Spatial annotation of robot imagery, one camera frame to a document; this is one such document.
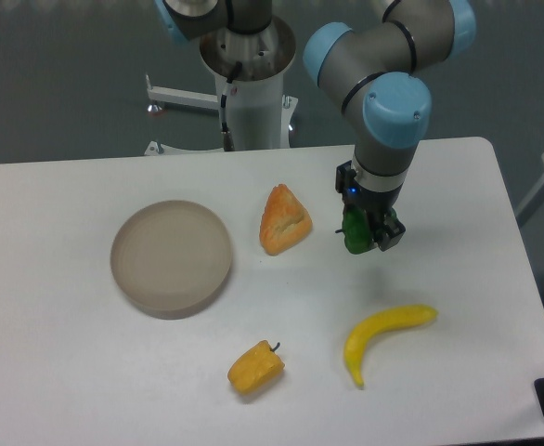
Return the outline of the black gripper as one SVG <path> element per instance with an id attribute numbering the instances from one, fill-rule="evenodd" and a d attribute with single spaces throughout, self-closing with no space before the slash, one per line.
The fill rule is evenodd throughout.
<path id="1" fill-rule="evenodd" d="M 380 216 L 391 209 L 395 211 L 402 180 L 400 177 L 374 176 L 357 160 L 352 160 L 336 167 L 335 189 L 343 202 L 343 223 L 354 223 L 357 207 Z M 406 227 L 397 218 L 387 218 L 376 231 L 378 248 L 383 252 L 391 249 L 405 232 Z"/>

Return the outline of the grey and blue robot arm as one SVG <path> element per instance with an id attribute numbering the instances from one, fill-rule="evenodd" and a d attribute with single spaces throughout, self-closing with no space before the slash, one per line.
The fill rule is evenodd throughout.
<path id="1" fill-rule="evenodd" d="M 284 73 L 296 49 L 291 29 L 268 1 L 159 1 L 156 8 L 171 37 L 199 41 L 220 80 L 223 148 L 237 150 L 248 107 L 232 106 L 232 91 Z M 383 1 L 380 9 L 381 23 L 363 33 L 341 22 L 322 26 L 303 54 L 310 78 L 356 131 L 353 156 L 335 179 L 344 244 L 355 255 L 387 250 L 405 233 L 394 205 L 432 111 L 416 72 L 455 57 L 476 35 L 466 1 Z"/>

